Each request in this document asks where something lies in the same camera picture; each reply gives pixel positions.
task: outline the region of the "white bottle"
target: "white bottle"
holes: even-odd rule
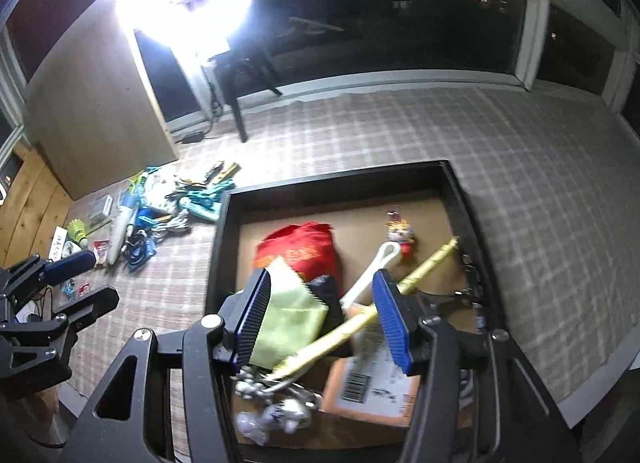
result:
[[[107,266],[112,266],[116,263],[127,234],[127,225],[134,218],[137,208],[138,199],[130,192],[124,192],[118,208],[118,215],[111,226],[111,244],[107,253]]]

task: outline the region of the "barcode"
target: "barcode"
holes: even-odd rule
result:
[[[371,380],[371,377],[367,375],[349,373],[347,381],[344,384],[344,390],[342,391],[341,398],[346,401],[364,403],[365,396],[367,395],[367,389],[369,388],[369,380]]]

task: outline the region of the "black stool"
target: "black stool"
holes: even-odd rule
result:
[[[225,104],[231,107],[234,114],[240,141],[244,143],[249,137],[238,106],[236,75],[243,71],[251,80],[270,90],[276,96],[282,96],[282,93],[275,86],[278,75],[273,63],[260,46],[249,40],[242,40],[241,43],[235,42],[234,45],[230,42],[229,45],[231,46],[229,51],[216,56],[216,67],[213,72],[222,90]]]

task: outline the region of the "chair leg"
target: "chair leg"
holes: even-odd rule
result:
[[[282,96],[282,93],[280,92],[280,90],[273,84],[273,81],[264,73],[260,65],[256,64],[251,59],[248,59],[248,60],[249,60],[249,63],[245,61],[240,62],[240,66],[242,67],[242,69],[244,69],[246,74],[249,75],[249,77],[255,80],[256,82],[262,84],[264,87],[270,90],[271,93],[275,94],[276,96]]]
[[[234,114],[236,127],[238,128],[238,134],[240,135],[240,141],[242,143],[245,143],[249,139],[249,136],[247,135],[246,129],[244,128],[242,113],[240,112],[240,106],[238,105],[238,97],[236,95],[236,88],[234,86],[235,76],[236,71],[234,68],[225,68],[218,78],[220,87],[223,91],[222,95],[225,99],[225,103],[227,103],[229,107],[231,107],[231,111]]]

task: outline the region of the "white plastic handle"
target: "white plastic handle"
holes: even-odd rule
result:
[[[373,274],[379,269],[395,266],[400,261],[401,256],[400,245],[398,243],[388,241],[382,244],[373,261],[371,261],[369,268],[364,271],[356,283],[351,286],[351,289],[340,299],[342,309],[346,310],[351,304],[360,301],[364,294],[371,290]]]

